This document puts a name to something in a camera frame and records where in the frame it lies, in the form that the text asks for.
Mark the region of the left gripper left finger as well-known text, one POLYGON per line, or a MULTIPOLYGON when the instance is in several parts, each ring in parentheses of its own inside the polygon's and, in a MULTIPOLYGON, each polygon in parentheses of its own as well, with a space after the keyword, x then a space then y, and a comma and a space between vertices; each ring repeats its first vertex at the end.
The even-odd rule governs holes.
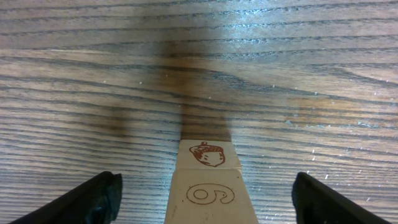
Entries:
POLYGON ((110 224, 118 217, 121 174, 104 171, 10 224, 110 224))

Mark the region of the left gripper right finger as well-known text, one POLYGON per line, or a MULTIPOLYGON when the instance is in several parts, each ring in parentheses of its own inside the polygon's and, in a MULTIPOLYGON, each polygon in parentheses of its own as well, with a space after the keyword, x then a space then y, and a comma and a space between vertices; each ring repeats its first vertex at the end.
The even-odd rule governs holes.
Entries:
POLYGON ((304 172, 296 176, 292 201, 298 224, 389 224, 304 172))

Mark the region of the wooden block yellow side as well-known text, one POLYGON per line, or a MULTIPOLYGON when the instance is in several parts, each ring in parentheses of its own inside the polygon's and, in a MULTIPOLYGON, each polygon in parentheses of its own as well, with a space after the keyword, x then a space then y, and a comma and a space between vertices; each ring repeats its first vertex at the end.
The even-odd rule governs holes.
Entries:
POLYGON ((165 224, 258 222, 231 142, 183 139, 172 176, 165 224))

